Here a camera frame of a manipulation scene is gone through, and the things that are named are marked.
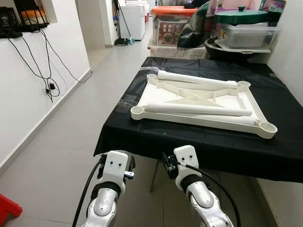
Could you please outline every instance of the white wall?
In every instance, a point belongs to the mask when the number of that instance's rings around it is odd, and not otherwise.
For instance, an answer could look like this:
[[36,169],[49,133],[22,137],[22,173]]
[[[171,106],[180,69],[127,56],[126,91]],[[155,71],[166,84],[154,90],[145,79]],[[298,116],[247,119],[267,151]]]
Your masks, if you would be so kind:
[[105,47],[99,0],[78,0],[79,18],[87,51]]
[[[77,16],[74,0],[52,0],[58,23],[44,31],[53,48],[61,56],[76,78],[89,70],[89,62]],[[48,75],[45,41],[40,34],[24,33],[43,74]],[[30,66],[37,72],[25,43],[21,38],[12,39]],[[31,132],[62,99],[54,97],[54,103],[46,96],[44,83],[35,77],[21,60],[7,39],[0,39],[0,167],[18,148],[19,143]],[[50,58],[64,76],[70,89],[76,81],[64,71],[60,62],[50,53]],[[61,91],[65,84],[53,70],[53,76]]]
[[118,38],[113,20],[112,1],[99,0],[105,45],[113,45]]
[[[281,28],[266,63],[303,105],[302,1],[289,0],[280,18]],[[258,179],[279,227],[303,226],[303,184]]]

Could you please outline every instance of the tiled floor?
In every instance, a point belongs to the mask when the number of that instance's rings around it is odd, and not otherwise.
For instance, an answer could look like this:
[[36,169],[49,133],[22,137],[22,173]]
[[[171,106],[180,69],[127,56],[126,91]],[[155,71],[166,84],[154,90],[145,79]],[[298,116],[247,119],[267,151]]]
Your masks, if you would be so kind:
[[[23,207],[22,216],[7,227],[70,227],[81,192],[97,161],[92,154],[102,125],[149,56],[146,49],[151,24],[141,42],[114,47],[66,101],[38,136],[0,178],[0,192]],[[154,191],[149,192],[156,160],[135,156],[136,176],[126,185],[119,200],[115,227],[198,226],[184,194],[159,165]],[[239,206],[242,225],[268,226],[248,178],[226,173],[214,174],[231,191]],[[84,201],[79,224],[96,178]],[[223,210],[234,220],[227,199]]]

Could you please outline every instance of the red stool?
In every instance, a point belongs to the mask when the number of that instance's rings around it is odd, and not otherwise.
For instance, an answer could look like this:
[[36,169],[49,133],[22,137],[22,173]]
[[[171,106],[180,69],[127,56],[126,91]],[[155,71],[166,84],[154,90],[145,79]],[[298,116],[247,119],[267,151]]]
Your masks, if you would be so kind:
[[22,207],[0,194],[0,225],[2,225],[8,214],[19,217],[21,213]]

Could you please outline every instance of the red object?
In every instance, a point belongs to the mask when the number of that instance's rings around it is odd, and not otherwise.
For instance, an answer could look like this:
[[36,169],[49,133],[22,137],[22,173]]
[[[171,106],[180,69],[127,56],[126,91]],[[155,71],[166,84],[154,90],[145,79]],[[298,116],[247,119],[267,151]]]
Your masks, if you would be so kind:
[[0,225],[2,225],[8,214],[19,217],[21,213],[22,207],[0,194]]
[[145,22],[148,22],[149,18],[150,18],[150,13],[147,13],[147,15],[145,16]]
[[168,14],[176,15],[176,16],[186,16],[190,17],[193,15],[198,9],[185,9],[183,6],[156,6],[151,9],[152,14],[154,16],[166,16]]

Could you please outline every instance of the white refrigerator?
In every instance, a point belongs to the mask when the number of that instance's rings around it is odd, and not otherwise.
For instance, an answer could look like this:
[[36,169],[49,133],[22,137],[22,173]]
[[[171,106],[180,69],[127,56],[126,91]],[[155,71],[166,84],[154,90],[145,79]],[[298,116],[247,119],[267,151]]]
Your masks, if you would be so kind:
[[129,39],[129,33],[127,31],[122,12],[125,17],[129,32],[134,40],[141,40],[145,32],[145,10],[144,6],[132,6],[126,5],[121,6],[119,12],[119,21],[120,21],[120,33],[121,38]]

